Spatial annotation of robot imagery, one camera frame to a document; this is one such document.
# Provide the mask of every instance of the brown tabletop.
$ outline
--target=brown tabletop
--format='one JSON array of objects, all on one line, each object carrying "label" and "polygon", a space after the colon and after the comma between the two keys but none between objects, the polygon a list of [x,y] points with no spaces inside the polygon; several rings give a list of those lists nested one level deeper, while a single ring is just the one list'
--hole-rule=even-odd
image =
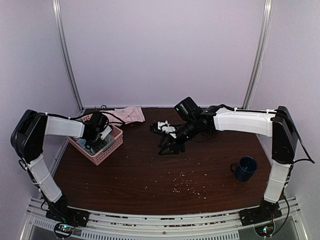
[{"label": "brown tabletop", "polygon": [[[69,206],[122,214],[173,215],[218,212],[258,205],[270,163],[255,134],[216,131],[206,142],[189,141],[179,155],[158,155],[157,121],[182,123],[172,108],[144,108],[144,123],[121,127],[123,145],[95,166],[68,145],[54,175]],[[248,182],[229,166],[243,156],[258,162]]]}]

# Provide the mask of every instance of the dark blue cup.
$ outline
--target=dark blue cup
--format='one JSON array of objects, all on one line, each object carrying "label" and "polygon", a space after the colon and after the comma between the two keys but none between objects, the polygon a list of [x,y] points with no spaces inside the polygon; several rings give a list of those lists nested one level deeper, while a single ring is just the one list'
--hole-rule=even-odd
[{"label": "dark blue cup", "polygon": [[257,167],[258,164],[256,160],[254,160],[250,156],[244,156],[243,158],[241,158],[239,163],[232,163],[230,165],[230,170],[234,173],[235,177],[239,181],[246,182],[255,173]]}]

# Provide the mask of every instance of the pink towel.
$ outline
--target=pink towel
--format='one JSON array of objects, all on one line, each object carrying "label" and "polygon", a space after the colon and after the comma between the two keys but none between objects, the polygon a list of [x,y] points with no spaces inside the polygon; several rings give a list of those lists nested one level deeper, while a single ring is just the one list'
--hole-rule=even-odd
[{"label": "pink towel", "polygon": [[121,126],[122,123],[116,118],[120,118],[125,124],[133,123],[133,122],[140,122],[143,123],[145,121],[145,116],[142,112],[141,107],[130,106],[126,108],[116,108],[115,110],[101,110],[100,112],[105,113],[109,118],[109,122],[113,123],[116,126]]}]

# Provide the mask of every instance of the white wall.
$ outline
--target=white wall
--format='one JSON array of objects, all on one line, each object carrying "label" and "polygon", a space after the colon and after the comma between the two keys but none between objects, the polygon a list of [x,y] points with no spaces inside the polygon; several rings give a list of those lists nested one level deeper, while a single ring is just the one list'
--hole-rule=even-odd
[{"label": "white wall", "polygon": [[242,106],[264,0],[63,0],[84,106]]},{"label": "white wall", "polygon": [[[0,0],[0,239],[17,238],[36,188],[18,165],[10,136],[26,109],[77,115],[52,0]],[[52,166],[63,138],[45,141]]]},{"label": "white wall", "polygon": [[[320,232],[320,1],[277,0],[251,109],[287,106],[316,164],[294,166],[287,188],[296,196],[312,239]],[[271,156],[270,139],[261,138]],[[303,157],[299,148],[296,159]]]}]

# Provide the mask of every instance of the pink plastic basket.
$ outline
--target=pink plastic basket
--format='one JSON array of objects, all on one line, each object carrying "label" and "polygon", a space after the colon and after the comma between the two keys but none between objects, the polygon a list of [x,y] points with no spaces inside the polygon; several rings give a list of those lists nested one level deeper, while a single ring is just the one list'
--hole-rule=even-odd
[{"label": "pink plastic basket", "polygon": [[[88,121],[91,118],[91,114],[84,116],[82,120]],[[107,157],[110,156],[121,144],[124,143],[123,132],[116,126],[112,126],[113,130],[110,132],[111,138],[114,139],[114,144],[108,149],[101,149],[95,155],[90,155],[81,146],[77,144],[77,139],[68,137],[69,143],[71,143],[76,149],[78,149],[87,159],[93,162],[96,166],[102,163]]]}]

